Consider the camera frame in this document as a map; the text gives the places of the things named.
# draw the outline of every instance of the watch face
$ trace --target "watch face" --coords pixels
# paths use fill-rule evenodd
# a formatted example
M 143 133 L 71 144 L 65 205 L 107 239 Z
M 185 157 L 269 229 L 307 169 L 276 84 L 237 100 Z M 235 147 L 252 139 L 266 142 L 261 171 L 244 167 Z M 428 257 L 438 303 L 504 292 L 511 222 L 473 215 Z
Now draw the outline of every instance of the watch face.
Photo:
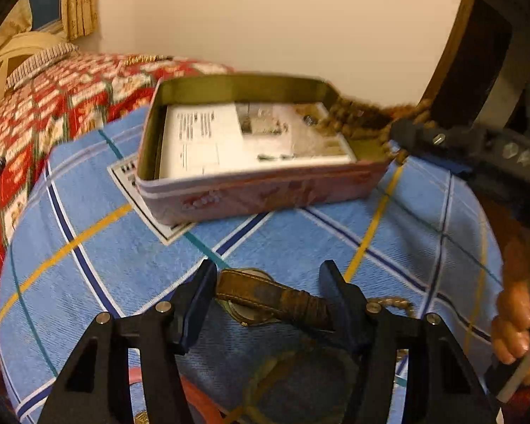
M 241 268 L 236 271 L 251 274 L 253 276 L 262 277 L 273 282 L 273 278 L 269 276 L 265 271 L 257 268 Z M 244 327 L 249 325 L 260 325 L 263 323 L 279 322 L 271 313 L 267 311 L 261 311 L 252 307 L 247 307 L 238 303 L 232 303 L 231 301 L 225 301 L 223 304 L 225 310 L 230 316 Z

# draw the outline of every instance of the white wall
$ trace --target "white wall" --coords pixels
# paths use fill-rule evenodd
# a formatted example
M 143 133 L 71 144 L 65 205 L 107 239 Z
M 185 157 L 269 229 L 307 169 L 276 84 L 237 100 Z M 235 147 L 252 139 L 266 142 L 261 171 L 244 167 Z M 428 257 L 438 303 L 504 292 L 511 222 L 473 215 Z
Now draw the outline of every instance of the white wall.
M 109 52 L 320 76 L 381 104 L 421 98 L 460 0 L 99 0 Z

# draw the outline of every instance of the yellow stripe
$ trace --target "yellow stripe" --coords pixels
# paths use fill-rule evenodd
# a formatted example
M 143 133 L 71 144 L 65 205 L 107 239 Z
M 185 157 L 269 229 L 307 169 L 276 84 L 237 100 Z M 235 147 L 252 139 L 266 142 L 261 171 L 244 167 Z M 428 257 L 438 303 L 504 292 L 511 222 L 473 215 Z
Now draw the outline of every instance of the yellow stripe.
M 41 265 L 33 271 L 31 276 L 28 277 L 28 279 L 20 285 L 20 293 L 23 293 L 26 291 L 32 283 L 34 283 L 38 277 L 41 276 L 48 268 L 58 263 L 61 259 L 63 259 L 66 255 L 68 255 L 75 247 L 79 246 L 83 242 L 90 239 L 92 236 L 94 236 L 97 232 L 99 232 L 101 229 L 104 229 L 106 226 L 114 223 L 121 217 L 123 217 L 126 213 L 130 212 L 131 205 L 130 204 L 124 204 L 121 207 L 118 207 L 113 212 L 106 215 L 103 219 L 99 220 L 95 224 L 93 224 L 88 229 L 85 229 L 82 233 L 80 233 L 77 237 L 75 237 L 71 242 L 66 243 L 63 247 L 61 247 L 55 254 L 45 260 Z M 14 293 L 9 300 L 6 302 L 4 307 L 0 310 L 0 323 L 6 313 L 10 310 L 10 308 L 14 305 L 14 303 L 18 299 L 18 294 Z
M 391 179 L 389 183 L 389 187 L 387 188 L 387 190 L 385 191 L 385 194 L 379 201 L 379 205 L 377 206 L 377 210 L 375 211 L 375 214 L 373 215 L 373 218 L 371 219 L 371 223 L 369 224 L 369 227 L 367 228 L 367 232 L 365 233 L 365 236 L 363 236 L 363 241 L 361 242 L 361 245 L 359 245 L 359 247 L 357 248 L 357 252 L 355 252 L 355 256 L 352 258 L 352 261 L 349 263 L 348 269 L 345 271 L 345 274 L 343 275 L 345 282 L 351 281 L 352 277 L 357 271 L 357 268 L 359 267 L 359 263 L 361 263 L 363 255 L 365 255 L 365 251 L 367 250 L 367 248 L 369 247 L 369 244 L 373 240 L 373 237 L 375 236 L 375 232 L 377 231 L 377 227 L 379 226 L 379 222 L 381 221 L 381 218 L 383 217 L 383 213 L 385 213 L 387 202 L 389 202 L 389 196 L 393 194 L 394 189 L 399 183 L 399 178 L 402 174 L 403 168 L 404 168 L 404 165 L 401 165 L 397 168 L 396 172 L 393 175 L 393 178 Z
M 483 212 L 479 212 L 479 226 L 481 228 L 481 260 L 482 266 L 487 262 L 487 221 L 483 216 Z M 479 271 L 479 280 L 477 281 L 477 289 L 475 290 L 475 303 L 473 304 L 473 311 L 469 318 L 469 326 L 465 332 L 464 339 L 464 353 L 467 355 L 469 352 L 469 346 L 471 344 L 473 326 L 475 325 L 475 319 L 479 315 L 479 309 L 481 308 L 481 298 L 483 296 L 483 289 L 485 283 L 485 269 L 481 268 Z

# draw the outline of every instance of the yellow curtain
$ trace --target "yellow curtain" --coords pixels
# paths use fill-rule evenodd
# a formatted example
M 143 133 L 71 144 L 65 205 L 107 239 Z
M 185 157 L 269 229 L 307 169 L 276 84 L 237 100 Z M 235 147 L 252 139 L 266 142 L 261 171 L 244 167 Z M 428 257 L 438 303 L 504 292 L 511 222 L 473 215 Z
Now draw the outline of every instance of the yellow curtain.
M 96 30 L 98 0 L 61 0 L 61 20 L 68 41 Z

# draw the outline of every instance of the pink tin box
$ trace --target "pink tin box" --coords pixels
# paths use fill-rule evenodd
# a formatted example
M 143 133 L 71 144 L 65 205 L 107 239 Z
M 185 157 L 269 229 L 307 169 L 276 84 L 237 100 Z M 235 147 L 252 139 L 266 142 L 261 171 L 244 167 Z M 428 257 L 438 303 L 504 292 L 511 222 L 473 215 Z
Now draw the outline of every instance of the pink tin box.
M 165 225 L 366 197 L 389 161 L 375 141 L 349 145 L 318 130 L 338 98 L 312 78 L 160 81 L 143 128 L 139 193 Z

